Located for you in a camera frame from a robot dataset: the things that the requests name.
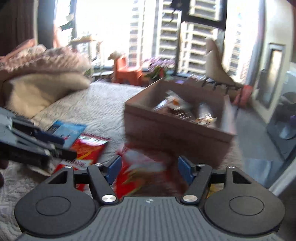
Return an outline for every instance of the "bed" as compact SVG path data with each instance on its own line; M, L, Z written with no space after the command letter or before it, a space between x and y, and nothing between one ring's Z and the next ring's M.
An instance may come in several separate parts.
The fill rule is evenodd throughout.
M60 99L38 113L32 120L43 129L59 119L72 123L86 124L86 133L111 138L101 156L105 163L115 157L116 148L124 142L124 102L142 90L123 84L105 82L92 83L82 90ZM233 164L241 167L241 156L236 142L233 143L221 168ZM21 231L14 218L14 206L28 191L44 177L30 171L25 165L10 162L4 170L5 185L0 189L0 240L15 240Z

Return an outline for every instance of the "small plastic chair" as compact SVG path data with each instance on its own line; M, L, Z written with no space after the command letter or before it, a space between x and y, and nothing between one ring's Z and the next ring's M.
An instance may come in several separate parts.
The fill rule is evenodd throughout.
M115 83L123 83L123 80L127 80L131 85L142 85L142 67L128 67L126 64L126 57L121 56L114 60L114 77Z

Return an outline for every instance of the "potted plant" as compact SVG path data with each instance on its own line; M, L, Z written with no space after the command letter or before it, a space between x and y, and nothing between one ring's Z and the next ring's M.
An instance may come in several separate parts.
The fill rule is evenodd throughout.
M168 74L168 69L169 67L174 66L175 61L173 59L165 59L162 60L160 58L149 58L144 61L145 62L150 62L149 68L148 68L148 74L146 77L150 78L153 82L167 77Z

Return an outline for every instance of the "cardboard box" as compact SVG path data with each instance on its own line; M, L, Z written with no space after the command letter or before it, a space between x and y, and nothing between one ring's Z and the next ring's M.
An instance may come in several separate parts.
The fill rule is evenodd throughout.
M172 90L197 107L207 103L217 128L208 128L174 116L152 111ZM184 155L193 163L206 163L217 168L227 154L236 134L234 114L228 96L198 88L159 80L125 102L125 133L147 146Z

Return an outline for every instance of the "quilted blanket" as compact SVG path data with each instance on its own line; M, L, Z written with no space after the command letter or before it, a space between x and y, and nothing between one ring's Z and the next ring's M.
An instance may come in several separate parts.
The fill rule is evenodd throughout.
M47 129L55 120L87 125L86 133L109 137L111 141L101 156L105 163L115 157L117 147L125 141L123 106L130 97L141 91L141 87L113 83L92 83L82 90L50 105L38 113L33 121ZM223 166L241 165L236 143L226 156ZM10 163L3 171L5 185L0 189L0 240L15 240L21 231L14 218L14 206L27 192L32 190L44 177L19 163Z

